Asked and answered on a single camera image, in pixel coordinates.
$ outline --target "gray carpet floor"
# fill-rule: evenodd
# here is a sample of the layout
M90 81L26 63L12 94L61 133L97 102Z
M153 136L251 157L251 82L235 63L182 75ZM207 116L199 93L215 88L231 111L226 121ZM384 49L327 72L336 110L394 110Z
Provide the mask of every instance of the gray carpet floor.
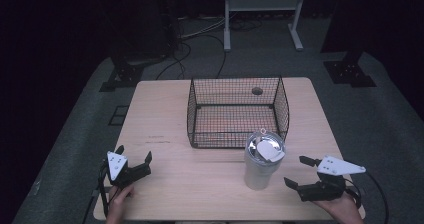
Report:
M294 49L287 23L266 20L248 32L231 33L232 50L226 53L221 77L275 75L308 77L330 123L345 159L365 166L378 180L387 197L389 223L421 223L424 220L424 123L387 75L384 66L363 54L360 66L377 87L352 88L333 84L323 61L340 60L344 53L321 54L330 19L301 18L298 26L304 50ZM192 33L211 22L185 20L184 33ZM208 33L222 40L222 29ZM184 41L191 52L159 79L215 77L224 60L223 47L211 37ZM189 51L181 45L182 58ZM142 80L154 80L174 59L145 68ZM129 105L134 88L99 92L113 69L109 58L99 63L63 126L48 156L38 184L22 204L14 223L82 223L98 170L108 150L113 150L121 130L108 125L118 105ZM378 189L366 175L353 175L365 193L365 223L384 221L384 205ZM100 223L91 212L85 223Z

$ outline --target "cup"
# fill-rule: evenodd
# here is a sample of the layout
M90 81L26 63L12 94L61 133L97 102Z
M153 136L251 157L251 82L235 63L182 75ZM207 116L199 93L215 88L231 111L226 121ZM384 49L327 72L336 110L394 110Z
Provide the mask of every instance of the cup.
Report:
M280 136L265 129L253 133L244 152L246 185L252 190L265 189L284 156L285 145Z

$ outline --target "black wire mesh basket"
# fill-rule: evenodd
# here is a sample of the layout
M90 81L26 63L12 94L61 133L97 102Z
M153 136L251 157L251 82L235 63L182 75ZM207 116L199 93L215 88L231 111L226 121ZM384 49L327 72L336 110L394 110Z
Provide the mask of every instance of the black wire mesh basket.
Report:
M283 140L289 106L281 77L192 79L187 135L194 148L244 148L265 128Z

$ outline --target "wire basket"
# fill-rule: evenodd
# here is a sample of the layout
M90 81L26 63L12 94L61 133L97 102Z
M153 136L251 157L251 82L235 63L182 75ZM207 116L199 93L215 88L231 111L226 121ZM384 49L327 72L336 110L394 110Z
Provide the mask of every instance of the wire basket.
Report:
M289 106L281 77L192 79L187 135L194 148L244 148L265 128L285 140Z

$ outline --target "white metal stand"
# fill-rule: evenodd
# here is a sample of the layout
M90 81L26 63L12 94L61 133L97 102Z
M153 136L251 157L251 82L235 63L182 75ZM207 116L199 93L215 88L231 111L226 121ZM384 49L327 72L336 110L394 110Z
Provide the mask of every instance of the white metal stand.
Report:
M299 21L303 0L225 0L225 27L224 27L224 50L231 50L230 40L230 12L231 11L281 11L294 10L293 23L288 25L295 48L303 50L303 45L297 34L296 27Z

